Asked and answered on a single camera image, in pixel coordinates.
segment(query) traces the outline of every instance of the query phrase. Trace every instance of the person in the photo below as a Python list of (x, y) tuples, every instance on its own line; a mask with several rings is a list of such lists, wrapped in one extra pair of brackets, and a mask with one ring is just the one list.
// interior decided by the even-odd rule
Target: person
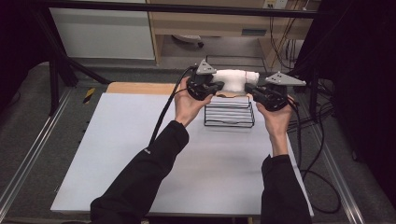
[[(187, 88), (183, 78), (180, 89)], [(187, 91), (175, 96), (175, 120), (157, 139), (141, 150), (120, 172), (107, 191), (91, 204), (91, 220), (102, 223), (140, 223), (154, 202), (163, 179), (171, 172), (177, 154), (189, 142), (186, 127), (199, 110), (210, 103), (213, 95), (203, 101), (194, 100)], [(293, 171), (287, 145), (291, 108), (268, 112), (261, 104), (265, 127), (270, 135), (273, 157), (262, 164), (264, 191), (262, 193), (261, 223), (311, 223), (308, 205)]]

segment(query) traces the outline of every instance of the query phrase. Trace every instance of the hand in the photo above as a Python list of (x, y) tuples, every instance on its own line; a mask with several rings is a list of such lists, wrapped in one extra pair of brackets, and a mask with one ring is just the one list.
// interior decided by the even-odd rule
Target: hand
[(291, 117), (291, 106), (286, 105), (282, 109), (274, 112), (266, 110), (260, 103), (256, 103), (256, 106), (264, 115), (265, 128), (270, 134), (273, 147), (273, 156), (289, 154), (286, 131), (288, 130)]
[(175, 95), (175, 121), (183, 124), (184, 127), (187, 127), (197, 117), (199, 110), (204, 105), (209, 104), (213, 97), (212, 94), (208, 95), (203, 101), (197, 101), (192, 98), (185, 90), (187, 89), (187, 79), (188, 77), (181, 79), (179, 89), (184, 91), (180, 91)]

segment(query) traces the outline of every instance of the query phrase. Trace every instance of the floor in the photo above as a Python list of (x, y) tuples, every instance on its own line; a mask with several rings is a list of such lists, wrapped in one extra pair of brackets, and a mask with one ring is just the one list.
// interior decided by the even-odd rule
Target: floor
[[(265, 74), (289, 71), (280, 65), (269, 68), (268, 64), (264, 63), (262, 66), (261, 58), (264, 55), (262, 55), (260, 45), (255, 38), (208, 36), (203, 37), (203, 40), (205, 45), (200, 49), (196, 45), (183, 43), (172, 36), (167, 36), (164, 40), (163, 57), (159, 65), (131, 62), (123, 63), (121, 66), (110, 62), (106, 66), (96, 66), (92, 70), (103, 77), (116, 81), (172, 82), (177, 79), (180, 70), (198, 63), (208, 56), (208, 62), (213, 66), (218, 63), (227, 64), (215, 66), (218, 69), (240, 68)], [(301, 44), (296, 44), (297, 55)], [(56, 125), (50, 131), (40, 154), (36, 156), (35, 163), (31, 167), (29, 175), (25, 177), (23, 185), (19, 189), (15, 189), (18, 195), (11, 200), (12, 204), (6, 209), (7, 215), (3, 223), (11, 223), (12, 220), (16, 223), (62, 223), (71, 219), (89, 219), (87, 215), (65, 216), (50, 211), (56, 189), (62, 184), (67, 168), (78, 150), (78, 142), (89, 125), (89, 120), (100, 99), (100, 93), (106, 90), (106, 86), (100, 85), (82, 74), (78, 74), (78, 76), (80, 78), (78, 86), (65, 89), (70, 92), (70, 99)], [(323, 81), (324, 85), (331, 86), (331, 83)], [(82, 100), (90, 87), (95, 87), (96, 91), (90, 103), (85, 105)], [(293, 96), (301, 99), (303, 104), (308, 93), (293, 93)], [(45, 65), (38, 66), (31, 71), (21, 86), (20, 94), (21, 97), (19, 95), (15, 97), (15, 104), (0, 115), (0, 158), (7, 158), (0, 160), (0, 192), (3, 192), (3, 196), (8, 191), (7, 184), (18, 171), (25, 155), (28, 154), (36, 137), (49, 119), (50, 92), (48, 68)], [(320, 96), (318, 104), (324, 105), (328, 101), (327, 97)], [(301, 116), (302, 118), (307, 116), (303, 109)], [(376, 184), (367, 166), (352, 160), (352, 151), (337, 123), (336, 115), (327, 117), (323, 124), (326, 133), (326, 146), (330, 149), (341, 170), (353, 200), (364, 219), (363, 223), (396, 223), (395, 209), (391, 207), (388, 199)], [(310, 126), (302, 130), (303, 167), (306, 167), (318, 152), (317, 127)], [(289, 137), (295, 154), (299, 153), (296, 150), (296, 133), (290, 132)], [(313, 170), (334, 183), (325, 159), (324, 156), (320, 157)], [(316, 179), (313, 175), (308, 175), (305, 185), (312, 204), (325, 210), (333, 210), (336, 207), (336, 196), (323, 181)], [(345, 208), (346, 203), (343, 202), (341, 209), (334, 214), (325, 214), (314, 210), (313, 221), (314, 223), (361, 223), (351, 221)]]

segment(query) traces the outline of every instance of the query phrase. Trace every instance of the black jacket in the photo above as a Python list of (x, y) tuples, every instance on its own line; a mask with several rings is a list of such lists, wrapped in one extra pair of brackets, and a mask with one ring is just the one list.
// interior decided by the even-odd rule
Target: black jacket
[[(177, 154), (188, 142), (183, 125), (171, 121), (151, 146), (129, 162), (105, 194), (92, 202), (92, 223), (140, 223), (161, 182), (171, 172)], [(266, 158), (262, 176), (262, 223), (311, 223), (288, 155)]]

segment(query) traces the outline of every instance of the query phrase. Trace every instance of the gray carpet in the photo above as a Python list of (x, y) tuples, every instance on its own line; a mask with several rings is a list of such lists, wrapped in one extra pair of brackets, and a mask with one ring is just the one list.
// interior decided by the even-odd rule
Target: gray carpet
[[(182, 66), (171, 67), (174, 69), (153, 67), (139, 69), (98, 68), (93, 70), (103, 77), (116, 81), (175, 82)], [(80, 84), (73, 89), (64, 113), (51, 133), (14, 204), (9, 209), (7, 218), (89, 219), (87, 215), (67, 216), (50, 211), (50, 206), (56, 195), (55, 189), (62, 184), (78, 149), (78, 141), (82, 139), (83, 131), (89, 125), (87, 121), (92, 117), (101, 92), (106, 90), (106, 86), (92, 82), (90, 78), (81, 74), (79, 74), (79, 78)], [(96, 87), (96, 91), (90, 102), (84, 105), (82, 100), (89, 87)], [(48, 69), (45, 66), (33, 69), (23, 83), (20, 92), (21, 99), (0, 115), (0, 158), (2, 158), (0, 160), (0, 190), (4, 190), (7, 182), (17, 171), (24, 155), (35, 141), (35, 137), (48, 117), (50, 111)], [(396, 223), (394, 208), (376, 184), (367, 166), (352, 160), (350, 148), (339, 128), (337, 119), (328, 117), (324, 120), (324, 127), (326, 143), (336, 158), (365, 221), (367, 223)], [(303, 129), (302, 140), (303, 167), (305, 167), (316, 155), (318, 144), (310, 129)], [(290, 141), (297, 154), (296, 133), (290, 134)], [(313, 170), (331, 180), (322, 159), (318, 160)], [(333, 209), (336, 206), (333, 192), (322, 181), (308, 175), (305, 184), (311, 202), (317, 207)], [(315, 223), (348, 223), (343, 208), (331, 215), (315, 210), (314, 212)]]

